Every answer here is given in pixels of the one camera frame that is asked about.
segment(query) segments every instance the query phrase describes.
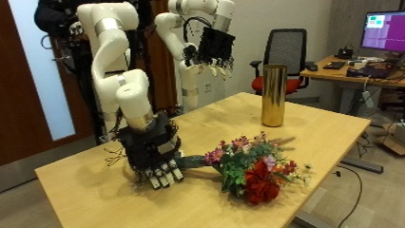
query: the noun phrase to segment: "flower bouquet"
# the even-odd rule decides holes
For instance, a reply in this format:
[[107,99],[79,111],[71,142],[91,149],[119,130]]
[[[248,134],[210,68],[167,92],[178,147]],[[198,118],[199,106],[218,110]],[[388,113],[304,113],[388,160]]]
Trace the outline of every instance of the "flower bouquet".
[[280,187],[291,182],[310,183],[312,166],[299,173],[295,161],[283,155],[284,149],[276,141],[267,139],[266,132],[248,140],[244,136],[232,143],[220,142],[206,154],[204,161],[223,175],[223,192],[246,196],[258,205],[279,196]]

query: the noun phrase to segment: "office chair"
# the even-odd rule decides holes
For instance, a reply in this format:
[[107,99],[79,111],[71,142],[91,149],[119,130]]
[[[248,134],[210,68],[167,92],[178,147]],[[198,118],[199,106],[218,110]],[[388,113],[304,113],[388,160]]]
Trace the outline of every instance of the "office chair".
[[[264,65],[282,64],[288,66],[287,94],[306,88],[310,78],[300,76],[306,68],[307,55],[307,30],[304,28],[274,29],[268,35],[266,45]],[[255,68],[252,88],[258,95],[263,94],[264,76],[260,75],[259,65],[263,61],[254,61],[250,65]]]

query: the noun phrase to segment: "robot finger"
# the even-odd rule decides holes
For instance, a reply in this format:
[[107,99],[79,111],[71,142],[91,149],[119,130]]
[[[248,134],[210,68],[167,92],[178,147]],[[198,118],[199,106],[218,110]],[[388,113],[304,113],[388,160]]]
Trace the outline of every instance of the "robot finger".
[[158,180],[158,178],[155,177],[155,174],[154,174],[154,171],[151,168],[148,168],[146,171],[144,171],[148,179],[151,180],[151,183],[152,183],[152,186],[154,186],[154,189],[158,190],[162,188],[162,184],[160,184],[160,181]]
[[164,176],[166,176],[166,179],[168,181],[168,183],[172,185],[175,184],[175,178],[174,178],[174,175],[171,173],[171,169],[170,169],[170,166],[167,163],[163,163],[162,164],[162,168],[164,170]]
[[163,188],[168,188],[170,187],[170,183],[168,183],[168,180],[166,178],[164,170],[160,169],[160,168],[156,168],[155,171],[154,171],[154,173],[155,173],[158,179],[160,180]]

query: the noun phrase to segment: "pink flower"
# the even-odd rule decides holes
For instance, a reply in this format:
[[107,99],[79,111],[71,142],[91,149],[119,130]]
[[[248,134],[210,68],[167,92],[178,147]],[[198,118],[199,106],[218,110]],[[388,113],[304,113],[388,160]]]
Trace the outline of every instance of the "pink flower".
[[220,148],[216,148],[215,151],[208,152],[204,156],[206,163],[214,165],[219,163],[220,157],[224,155],[224,151]]
[[267,157],[264,157],[264,162],[266,162],[266,165],[267,165],[267,170],[271,171],[274,166],[276,165],[275,158],[271,155],[268,155]]

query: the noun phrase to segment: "red flower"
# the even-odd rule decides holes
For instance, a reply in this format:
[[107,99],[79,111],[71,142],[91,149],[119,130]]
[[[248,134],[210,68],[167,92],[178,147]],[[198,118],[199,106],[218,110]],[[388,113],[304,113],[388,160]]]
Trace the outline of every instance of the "red flower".
[[258,205],[279,196],[280,186],[268,178],[267,164],[259,161],[254,170],[246,171],[246,193],[248,201]]

